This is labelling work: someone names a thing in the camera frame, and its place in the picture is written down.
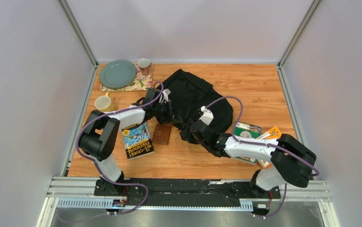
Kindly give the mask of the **black backpack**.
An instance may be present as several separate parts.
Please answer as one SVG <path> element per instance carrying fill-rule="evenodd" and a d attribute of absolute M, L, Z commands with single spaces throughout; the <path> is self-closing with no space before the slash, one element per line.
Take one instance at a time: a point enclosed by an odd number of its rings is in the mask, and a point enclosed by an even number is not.
<path fill-rule="evenodd" d="M 181 139 L 187 139 L 189 143 L 197 144 L 196 139 L 186 132 L 186 127 L 191 121 L 200 118 L 200 109 L 207 106 L 213 113 L 214 119 L 209 127 L 215 132 L 226 132 L 234 123 L 233 108 L 226 99 L 222 99 L 213 105 L 210 103 L 221 98 L 213 85 L 206 80 L 182 69 L 178 69 L 170 77 L 162 82 L 164 89 L 168 89 L 168 95 L 173 112 L 176 115 L 174 120 L 170 120 L 169 115 L 159 115 L 156 117 L 160 124 L 172 124 L 178 128 Z"/>

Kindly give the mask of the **Treehouse storey book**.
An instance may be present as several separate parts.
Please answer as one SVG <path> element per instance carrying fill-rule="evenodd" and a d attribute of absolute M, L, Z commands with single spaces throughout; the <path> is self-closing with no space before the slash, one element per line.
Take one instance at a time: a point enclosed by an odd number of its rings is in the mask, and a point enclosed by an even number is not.
<path fill-rule="evenodd" d="M 146 122 L 125 127 L 121 129 L 121 133 L 128 160 L 155 152 Z"/>

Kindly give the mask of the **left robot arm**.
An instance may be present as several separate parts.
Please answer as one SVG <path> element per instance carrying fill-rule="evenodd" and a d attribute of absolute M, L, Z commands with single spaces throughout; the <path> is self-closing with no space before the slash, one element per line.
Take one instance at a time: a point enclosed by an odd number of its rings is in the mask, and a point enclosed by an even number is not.
<path fill-rule="evenodd" d="M 92 161 L 100 177 L 107 181 L 106 189 L 113 196 L 121 195 L 128 185 L 119 180 L 123 172 L 113 156 L 117 135 L 125 127 L 144 123 L 170 110 L 170 90 L 163 86 L 160 88 L 149 88 L 141 104 L 134 103 L 113 112 L 92 111 L 77 136 L 77 152 Z"/>

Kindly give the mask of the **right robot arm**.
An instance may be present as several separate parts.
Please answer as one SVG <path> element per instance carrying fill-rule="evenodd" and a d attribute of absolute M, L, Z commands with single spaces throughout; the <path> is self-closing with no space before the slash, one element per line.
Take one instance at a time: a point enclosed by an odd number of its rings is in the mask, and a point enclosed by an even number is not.
<path fill-rule="evenodd" d="M 247 139 L 212 130 L 201 120 L 190 122 L 181 131 L 183 140 L 200 144 L 216 157 L 250 157 L 272 164 L 258 170 L 251 178 L 250 192 L 264 197 L 272 188 L 289 183 L 306 188 L 312 176 L 319 175 L 314 167 L 317 156 L 289 134 L 278 139 Z"/>

